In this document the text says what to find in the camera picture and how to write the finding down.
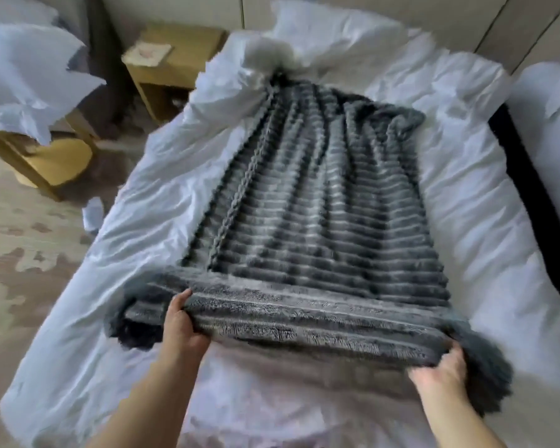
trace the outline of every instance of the ribbed fleece blanket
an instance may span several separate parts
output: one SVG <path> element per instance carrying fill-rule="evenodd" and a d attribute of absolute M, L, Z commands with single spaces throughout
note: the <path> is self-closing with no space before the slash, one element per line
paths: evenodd
<path fill-rule="evenodd" d="M 424 119 L 275 76 L 185 257 L 127 283 L 108 334 L 150 348 L 191 287 L 198 330 L 322 361 L 433 366 L 454 338 L 473 405 L 498 410 L 511 368 L 451 309 L 429 234 L 412 138 Z"/>

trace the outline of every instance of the gray blanket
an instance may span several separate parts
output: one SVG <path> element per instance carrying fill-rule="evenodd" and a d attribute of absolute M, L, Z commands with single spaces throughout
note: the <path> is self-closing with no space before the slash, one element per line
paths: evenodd
<path fill-rule="evenodd" d="M 497 410 L 512 372 L 450 308 L 418 189 L 424 118 L 276 76 L 180 266 L 130 283 L 109 333 L 150 347 L 192 287 L 199 330 L 322 361 L 433 366 L 455 338 L 472 403 Z"/>

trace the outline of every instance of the person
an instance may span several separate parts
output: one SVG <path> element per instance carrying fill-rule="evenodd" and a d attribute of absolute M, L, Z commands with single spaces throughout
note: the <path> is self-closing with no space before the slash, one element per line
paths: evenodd
<path fill-rule="evenodd" d="M 209 338 L 195 333 L 182 311 L 191 295 L 175 296 L 164 322 L 162 347 L 147 375 L 93 437 L 87 448 L 174 448 Z M 463 350 L 454 343 L 435 368 L 408 372 L 441 448 L 506 448 L 475 413 L 464 383 Z"/>

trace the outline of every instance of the nightstand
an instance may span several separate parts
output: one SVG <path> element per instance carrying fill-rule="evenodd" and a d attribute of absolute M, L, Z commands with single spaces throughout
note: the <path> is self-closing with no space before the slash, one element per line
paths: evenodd
<path fill-rule="evenodd" d="M 166 88 L 195 88 L 205 63 L 222 48 L 224 30 L 177 24 L 149 24 L 140 40 L 154 44 L 170 44 L 172 50 L 157 67 L 126 64 L 147 111 L 154 121 L 166 124 L 178 114 Z"/>

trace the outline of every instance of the patterned carpet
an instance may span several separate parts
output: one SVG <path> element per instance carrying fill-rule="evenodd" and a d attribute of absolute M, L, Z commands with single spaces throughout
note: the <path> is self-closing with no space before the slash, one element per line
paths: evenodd
<path fill-rule="evenodd" d="M 143 144 L 144 137 L 131 141 L 131 160 L 128 153 L 104 152 L 62 189 L 63 203 L 19 184 L 0 160 L 0 398 L 92 242 L 83 230 L 83 203 L 100 195 L 108 207 Z M 106 146 L 129 150 L 128 143 Z M 0 422 L 0 448 L 15 446 Z"/>

